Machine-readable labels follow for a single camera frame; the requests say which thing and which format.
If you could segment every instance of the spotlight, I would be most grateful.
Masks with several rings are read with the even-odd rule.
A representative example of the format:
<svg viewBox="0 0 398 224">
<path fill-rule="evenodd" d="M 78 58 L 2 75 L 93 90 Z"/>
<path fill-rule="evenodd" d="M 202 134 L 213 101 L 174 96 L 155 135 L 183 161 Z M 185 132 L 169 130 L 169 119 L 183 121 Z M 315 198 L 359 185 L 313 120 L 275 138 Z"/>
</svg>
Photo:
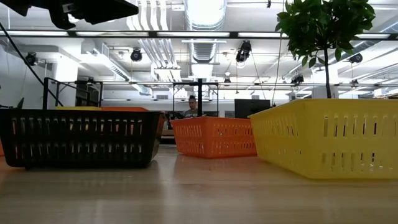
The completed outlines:
<svg viewBox="0 0 398 224">
<path fill-rule="evenodd" d="M 245 65 L 246 65 L 245 62 L 238 62 L 238 63 L 236 63 L 236 67 L 237 67 L 237 68 L 244 68 Z"/>
<path fill-rule="evenodd" d="M 361 54 L 356 54 L 348 59 L 348 61 L 351 63 L 360 63 L 360 62 L 362 62 L 362 60 L 363 60 L 363 57 Z"/>
<path fill-rule="evenodd" d="M 25 59 L 27 60 L 27 63 L 28 63 L 30 66 L 35 66 L 35 65 L 38 64 L 38 60 L 37 60 L 37 57 L 36 57 L 36 53 L 35 53 L 35 52 L 29 52 L 29 53 L 27 54 L 27 56 L 25 57 Z"/>
<path fill-rule="evenodd" d="M 231 80 L 229 78 L 225 78 L 224 82 L 225 83 L 231 83 Z"/>
<path fill-rule="evenodd" d="M 300 84 L 304 82 L 304 77 L 303 75 L 298 75 L 294 78 L 292 78 L 292 82 L 290 82 L 291 84 Z"/>
<path fill-rule="evenodd" d="M 130 56 L 131 60 L 133 62 L 139 62 L 142 59 L 142 54 L 141 54 L 141 49 L 134 49 L 132 50 L 131 56 Z"/>
<path fill-rule="evenodd" d="M 241 48 L 238 50 L 238 54 L 236 54 L 236 62 L 242 63 L 245 62 L 251 52 L 251 44 L 249 40 L 244 40 Z"/>
</svg>

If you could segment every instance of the man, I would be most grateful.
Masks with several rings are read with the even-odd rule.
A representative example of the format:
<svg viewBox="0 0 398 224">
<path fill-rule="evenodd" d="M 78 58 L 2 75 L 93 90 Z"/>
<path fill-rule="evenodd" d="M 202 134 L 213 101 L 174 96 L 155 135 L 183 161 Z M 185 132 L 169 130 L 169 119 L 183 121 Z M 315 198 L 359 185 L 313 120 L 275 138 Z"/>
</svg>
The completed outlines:
<svg viewBox="0 0 398 224">
<path fill-rule="evenodd" d="M 189 96 L 189 110 L 182 113 L 184 118 L 196 118 L 198 116 L 197 99 L 195 96 Z"/>
</svg>

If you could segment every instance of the wooden table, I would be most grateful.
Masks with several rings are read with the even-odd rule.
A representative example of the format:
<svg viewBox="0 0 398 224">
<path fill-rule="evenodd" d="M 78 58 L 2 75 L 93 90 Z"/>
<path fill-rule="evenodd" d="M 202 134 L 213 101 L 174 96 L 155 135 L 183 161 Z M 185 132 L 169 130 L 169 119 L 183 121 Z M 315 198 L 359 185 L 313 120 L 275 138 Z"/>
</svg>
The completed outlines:
<svg viewBox="0 0 398 224">
<path fill-rule="evenodd" d="M 26 172 L 0 158 L 0 223 L 398 223 L 398 182 L 308 180 L 173 146 L 141 170 Z"/>
</svg>

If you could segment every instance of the cable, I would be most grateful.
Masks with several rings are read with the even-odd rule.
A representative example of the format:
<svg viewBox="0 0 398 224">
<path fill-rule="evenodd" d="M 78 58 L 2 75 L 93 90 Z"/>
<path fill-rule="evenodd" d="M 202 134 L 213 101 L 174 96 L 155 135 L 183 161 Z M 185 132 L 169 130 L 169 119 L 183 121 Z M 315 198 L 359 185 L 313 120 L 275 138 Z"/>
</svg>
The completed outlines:
<svg viewBox="0 0 398 224">
<path fill-rule="evenodd" d="M 236 62 L 236 93 L 235 94 L 238 94 L 239 93 L 239 91 L 238 91 L 238 62 Z"/>
<path fill-rule="evenodd" d="M 275 98 L 275 91 L 276 91 L 276 84 L 278 82 L 278 76 L 279 76 L 279 64 L 280 64 L 280 51 L 282 49 L 282 32 L 280 32 L 280 40 L 279 40 L 279 54 L 278 54 L 278 66 L 276 68 L 276 79 L 275 79 L 275 85 L 274 85 L 274 93 L 272 94 L 272 103 L 271 105 L 274 104 L 274 98 Z"/>
<path fill-rule="evenodd" d="M 262 91 L 262 95 L 264 96 L 264 99 L 266 100 L 266 94 L 264 93 L 264 90 L 262 89 L 262 85 L 261 85 L 261 80 L 260 80 L 260 76 L 259 76 L 259 72 L 257 70 L 257 65 L 256 65 L 256 61 L 254 59 L 254 53 L 253 50 L 251 51 L 251 57 L 253 58 L 253 62 L 254 62 L 254 68 L 256 69 L 256 74 L 257 74 L 257 78 L 259 79 L 259 83 L 260 83 L 260 87 L 261 87 L 261 91 Z"/>
<path fill-rule="evenodd" d="M 8 34 L 6 28 L 4 28 L 4 26 L 2 25 L 1 21 L 0 21 L 0 28 L 1 30 L 4 32 L 4 34 L 7 36 L 7 38 L 9 39 L 11 45 L 14 47 L 15 51 L 18 53 L 19 57 L 25 62 L 25 65 L 29 68 L 29 70 L 33 73 L 33 75 L 36 77 L 37 81 L 39 81 L 40 84 L 42 84 L 42 86 L 44 87 L 44 82 L 40 79 L 40 77 L 36 74 L 36 72 L 33 70 L 33 68 L 29 65 L 29 63 L 27 62 L 27 60 L 24 58 L 24 56 L 22 55 L 21 51 L 17 48 L 17 45 L 14 43 L 14 41 L 12 40 L 12 38 L 10 37 L 10 35 Z M 63 104 L 61 103 L 61 101 L 54 95 L 54 93 L 51 92 L 51 90 L 49 90 L 49 93 L 52 97 L 54 97 L 55 101 L 57 101 L 61 106 L 63 106 Z"/>
<path fill-rule="evenodd" d="M 25 68 L 24 81 L 22 81 L 21 92 L 19 93 L 19 97 L 20 97 L 20 98 L 22 98 L 22 94 L 24 93 L 24 86 L 25 86 L 25 80 L 26 80 L 26 73 L 27 73 L 27 67 Z"/>
</svg>

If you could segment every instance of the white wall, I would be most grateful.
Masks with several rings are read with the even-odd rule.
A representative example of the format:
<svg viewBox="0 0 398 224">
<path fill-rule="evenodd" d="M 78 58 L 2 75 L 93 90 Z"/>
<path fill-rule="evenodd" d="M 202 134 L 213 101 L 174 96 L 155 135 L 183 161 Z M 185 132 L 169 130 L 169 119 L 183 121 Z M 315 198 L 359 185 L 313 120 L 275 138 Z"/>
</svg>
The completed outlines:
<svg viewBox="0 0 398 224">
<path fill-rule="evenodd" d="M 17 106 L 21 98 L 24 97 L 24 109 L 41 109 L 43 86 L 22 59 L 7 53 L 5 49 L 6 47 L 0 46 L 0 104 Z M 39 66 L 33 68 L 43 80 L 45 69 Z M 51 77 L 52 74 L 47 71 L 47 76 Z"/>
</svg>

